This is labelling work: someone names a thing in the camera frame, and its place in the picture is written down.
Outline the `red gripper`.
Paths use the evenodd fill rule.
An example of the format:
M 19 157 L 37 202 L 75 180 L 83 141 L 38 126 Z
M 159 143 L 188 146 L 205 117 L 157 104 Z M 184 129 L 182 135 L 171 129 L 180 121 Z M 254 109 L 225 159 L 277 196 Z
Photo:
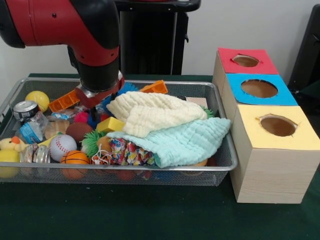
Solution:
M 118 76 L 118 81 L 115 86 L 107 91 L 94 92 L 85 88 L 81 83 L 75 88 L 75 94 L 79 98 L 80 102 L 90 109 L 91 118 L 93 121 L 99 120 L 99 114 L 96 109 L 98 105 L 105 98 L 117 94 L 119 90 L 125 85 L 125 79 L 122 75 Z

